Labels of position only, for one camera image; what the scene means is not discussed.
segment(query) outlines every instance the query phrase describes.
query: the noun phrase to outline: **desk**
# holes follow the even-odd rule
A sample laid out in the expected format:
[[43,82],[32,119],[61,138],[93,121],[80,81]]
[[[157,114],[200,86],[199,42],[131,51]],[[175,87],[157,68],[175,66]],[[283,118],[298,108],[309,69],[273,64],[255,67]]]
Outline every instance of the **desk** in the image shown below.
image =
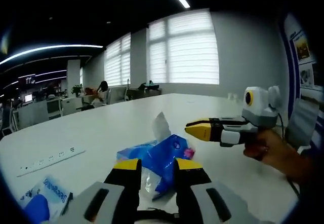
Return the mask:
[[[297,199],[275,169],[243,155],[243,145],[222,148],[184,132],[186,123],[198,118],[235,117],[241,106],[225,98],[167,94],[82,111],[34,125],[6,136],[0,142],[0,166],[15,198],[46,174],[52,174],[78,195],[95,181],[104,181],[115,164],[116,152],[154,139],[151,127],[163,111],[170,130],[187,138],[212,180],[240,195],[249,211],[261,220],[280,221]],[[56,153],[60,148],[81,147],[85,153],[17,178],[21,164]],[[167,203],[141,197],[139,209],[157,207],[177,212],[175,196]]]

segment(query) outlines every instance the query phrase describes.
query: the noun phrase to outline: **black strap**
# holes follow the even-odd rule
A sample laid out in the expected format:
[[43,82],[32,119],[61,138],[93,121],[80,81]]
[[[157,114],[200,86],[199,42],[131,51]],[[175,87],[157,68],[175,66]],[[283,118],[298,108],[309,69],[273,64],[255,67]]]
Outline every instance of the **black strap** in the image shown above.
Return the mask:
[[159,210],[155,208],[149,208],[151,210],[138,210],[136,214],[136,221],[139,220],[164,220],[170,223],[178,224],[180,223],[180,218],[178,213],[170,214],[164,210]]

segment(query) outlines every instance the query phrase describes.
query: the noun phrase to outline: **cable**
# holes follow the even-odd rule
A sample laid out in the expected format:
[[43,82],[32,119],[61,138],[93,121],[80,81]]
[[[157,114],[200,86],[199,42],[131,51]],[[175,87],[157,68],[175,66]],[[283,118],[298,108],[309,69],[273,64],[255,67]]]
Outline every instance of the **cable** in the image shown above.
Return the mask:
[[284,122],[282,120],[282,117],[281,117],[280,113],[278,113],[278,116],[279,116],[280,122],[281,122],[281,133],[282,133],[281,136],[282,136],[282,139],[284,139]]

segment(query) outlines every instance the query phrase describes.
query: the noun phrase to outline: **power strip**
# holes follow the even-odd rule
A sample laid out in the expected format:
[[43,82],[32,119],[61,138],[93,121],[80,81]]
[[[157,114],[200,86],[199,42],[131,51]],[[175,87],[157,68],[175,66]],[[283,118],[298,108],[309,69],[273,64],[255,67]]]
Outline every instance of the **power strip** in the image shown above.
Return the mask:
[[23,175],[26,175],[31,172],[36,172],[38,170],[41,170],[43,168],[52,166],[58,162],[64,161],[66,159],[69,159],[71,157],[74,157],[76,155],[79,155],[81,153],[85,152],[85,150],[75,149],[74,147],[71,147],[67,150],[60,151],[56,155],[51,155],[47,158],[40,159],[37,162],[26,164],[24,166],[21,166],[19,169],[19,173],[17,177],[21,177]]

